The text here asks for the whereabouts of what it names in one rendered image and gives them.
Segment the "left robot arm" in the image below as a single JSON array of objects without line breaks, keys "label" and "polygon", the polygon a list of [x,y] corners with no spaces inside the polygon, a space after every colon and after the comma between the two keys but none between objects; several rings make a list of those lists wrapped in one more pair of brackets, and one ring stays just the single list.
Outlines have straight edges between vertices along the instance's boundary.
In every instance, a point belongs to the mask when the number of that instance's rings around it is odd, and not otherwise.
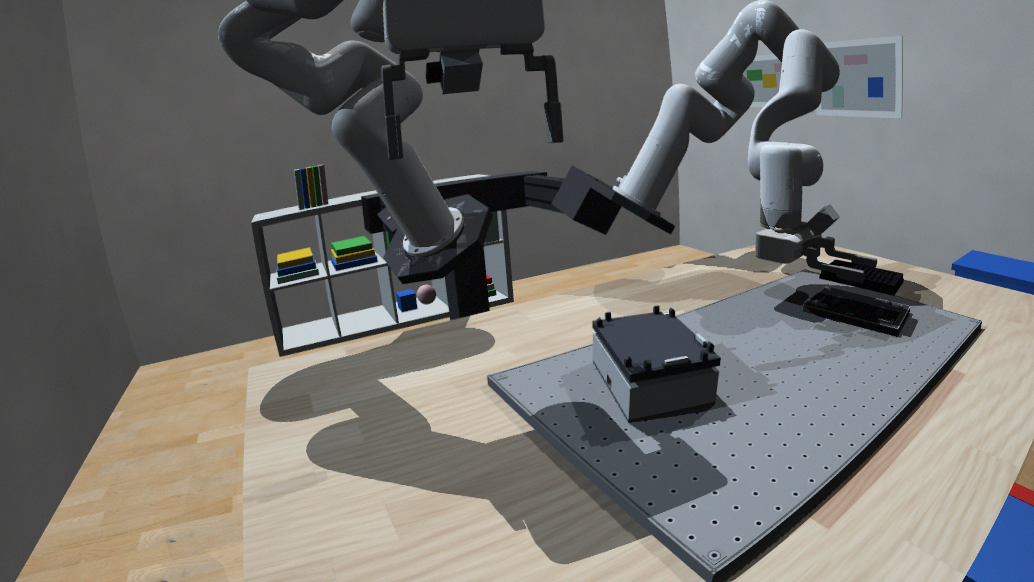
[{"label": "left robot arm", "polygon": [[618,177],[620,185],[613,190],[661,215],[656,208],[685,157],[689,131],[713,143],[751,106],[755,91],[743,72],[755,59],[759,40],[782,62],[779,92],[755,118],[748,149],[749,171],[760,181],[760,222],[796,231],[809,227],[818,236],[840,218],[830,204],[801,224],[802,184],[811,186],[820,179],[823,159],[811,145],[769,142],[779,126],[819,108],[822,92],[837,85],[839,65],[817,35],[799,29],[768,0],[746,6],[697,68],[695,79],[714,104],[688,85],[669,88],[650,134],[625,181]]}]

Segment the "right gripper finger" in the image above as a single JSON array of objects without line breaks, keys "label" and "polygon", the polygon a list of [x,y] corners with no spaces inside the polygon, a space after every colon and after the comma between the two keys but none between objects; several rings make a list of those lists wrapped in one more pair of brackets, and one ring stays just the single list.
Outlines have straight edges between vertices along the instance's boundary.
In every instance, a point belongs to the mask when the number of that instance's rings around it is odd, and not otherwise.
[{"label": "right gripper finger", "polygon": [[403,158],[400,115],[394,114],[392,81],[405,80],[406,61],[426,60],[428,56],[429,48],[407,51],[399,50],[399,65],[384,65],[381,67],[389,160]]},{"label": "right gripper finger", "polygon": [[556,63],[552,55],[533,56],[530,44],[504,44],[501,55],[523,54],[525,71],[545,71],[547,102],[544,103],[546,139],[548,143],[562,142],[562,114],[558,99]]}]

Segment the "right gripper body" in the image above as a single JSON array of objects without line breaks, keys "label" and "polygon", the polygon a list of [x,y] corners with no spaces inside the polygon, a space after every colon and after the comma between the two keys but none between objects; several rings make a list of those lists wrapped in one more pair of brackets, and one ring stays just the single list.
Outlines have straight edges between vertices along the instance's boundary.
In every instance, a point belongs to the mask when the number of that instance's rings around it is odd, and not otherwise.
[{"label": "right gripper body", "polygon": [[395,54],[530,44],[545,29],[542,0],[384,0],[383,20]]}]

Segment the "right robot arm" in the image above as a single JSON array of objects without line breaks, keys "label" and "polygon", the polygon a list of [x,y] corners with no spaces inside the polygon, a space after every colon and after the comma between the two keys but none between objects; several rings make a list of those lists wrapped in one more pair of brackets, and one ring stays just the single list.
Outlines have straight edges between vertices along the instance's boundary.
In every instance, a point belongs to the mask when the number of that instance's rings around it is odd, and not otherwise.
[{"label": "right robot arm", "polygon": [[[402,141],[403,158],[388,159],[381,67],[397,64],[360,41],[343,42],[320,56],[303,45],[270,41],[301,18],[327,16],[342,1],[246,0],[222,20],[218,39],[240,68],[276,85],[315,114],[330,113],[363,88],[336,112],[332,133],[405,234],[405,251],[414,257],[431,255],[457,237],[464,218],[446,205],[408,143]],[[351,27],[360,37],[385,42],[383,1],[357,4]],[[442,95],[479,91],[483,66],[479,49],[437,52],[439,62],[426,63],[427,84],[439,83]],[[423,99],[418,81],[406,70],[405,75],[392,82],[400,124]]]}]

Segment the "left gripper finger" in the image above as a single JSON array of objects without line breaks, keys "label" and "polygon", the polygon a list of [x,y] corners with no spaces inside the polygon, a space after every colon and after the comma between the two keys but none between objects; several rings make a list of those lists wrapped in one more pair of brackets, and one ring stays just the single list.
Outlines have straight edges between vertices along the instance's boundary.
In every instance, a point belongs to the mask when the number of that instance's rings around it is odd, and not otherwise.
[{"label": "left gripper finger", "polygon": [[857,283],[864,282],[865,272],[862,270],[826,264],[817,261],[817,257],[820,256],[820,246],[815,246],[813,244],[814,240],[810,239],[801,245],[803,246],[803,250],[801,251],[800,254],[801,255],[803,254],[805,256],[805,262],[810,268],[837,273],[837,277],[840,279],[849,280]]},{"label": "left gripper finger", "polygon": [[856,264],[865,265],[865,266],[875,267],[875,268],[877,266],[877,258],[868,257],[868,256],[858,255],[858,254],[853,254],[853,253],[848,253],[848,252],[837,251],[835,248],[834,248],[835,238],[833,238],[833,237],[822,238],[821,235],[818,235],[818,236],[813,237],[812,239],[814,239],[814,244],[813,245],[820,246],[820,248],[825,248],[825,252],[829,256],[833,256],[833,257],[838,257],[838,258],[843,258],[843,259],[848,259],[848,261],[851,261],[851,263],[856,263]]}]

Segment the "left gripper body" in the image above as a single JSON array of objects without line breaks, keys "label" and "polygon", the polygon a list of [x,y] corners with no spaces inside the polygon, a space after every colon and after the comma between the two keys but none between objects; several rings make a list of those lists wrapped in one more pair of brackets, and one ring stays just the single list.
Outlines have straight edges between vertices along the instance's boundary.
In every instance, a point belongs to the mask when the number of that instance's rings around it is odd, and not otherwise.
[{"label": "left gripper body", "polygon": [[[767,229],[756,233],[755,256],[764,261],[788,264],[802,257],[800,255],[805,241],[815,237],[810,228],[796,231],[760,225]],[[799,249],[799,250],[798,250]],[[796,258],[797,257],[797,258]]]}]

